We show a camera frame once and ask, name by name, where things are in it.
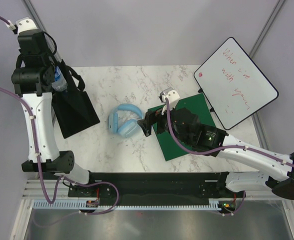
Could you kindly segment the plastic water bottle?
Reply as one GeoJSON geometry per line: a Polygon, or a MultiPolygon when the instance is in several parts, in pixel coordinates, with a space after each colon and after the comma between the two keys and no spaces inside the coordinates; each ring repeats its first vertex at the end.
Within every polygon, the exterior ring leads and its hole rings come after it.
{"type": "Polygon", "coordinates": [[[58,66],[55,67],[54,82],[52,88],[57,92],[63,92],[67,89],[68,83],[58,66]]]}

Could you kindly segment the black canvas bag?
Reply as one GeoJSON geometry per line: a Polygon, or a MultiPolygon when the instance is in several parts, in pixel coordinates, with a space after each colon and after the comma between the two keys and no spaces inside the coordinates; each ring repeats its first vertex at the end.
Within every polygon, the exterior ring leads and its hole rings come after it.
{"type": "Polygon", "coordinates": [[[64,139],[100,123],[85,91],[83,78],[62,60],[58,65],[67,82],[63,91],[54,91],[52,106],[64,139]]]}

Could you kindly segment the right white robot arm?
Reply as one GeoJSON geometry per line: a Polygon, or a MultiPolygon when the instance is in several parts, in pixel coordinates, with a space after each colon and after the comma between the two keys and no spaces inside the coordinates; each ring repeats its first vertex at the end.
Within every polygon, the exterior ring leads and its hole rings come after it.
{"type": "Polygon", "coordinates": [[[294,152],[280,154],[253,146],[225,130],[201,123],[186,108],[148,111],[137,124],[147,137],[152,126],[157,125],[157,134],[168,132],[187,153],[229,159],[256,170],[224,173],[216,184],[216,191],[222,197],[232,192],[270,189],[278,197],[294,200],[294,152]]]}

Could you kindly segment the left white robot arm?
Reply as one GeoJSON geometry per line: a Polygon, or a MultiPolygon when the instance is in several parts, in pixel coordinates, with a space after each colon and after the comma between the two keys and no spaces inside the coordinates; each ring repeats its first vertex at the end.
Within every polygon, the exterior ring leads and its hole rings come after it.
{"type": "Polygon", "coordinates": [[[40,29],[18,33],[20,46],[16,67],[11,76],[14,91],[22,101],[29,155],[22,163],[23,172],[52,173],[80,183],[79,191],[86,197],[93,196],[97,185],[90,180],[90,173],[75,162],[72,151],[59,151],[52,122],[52,83],[55,67],[52,51],[40,29]]]}

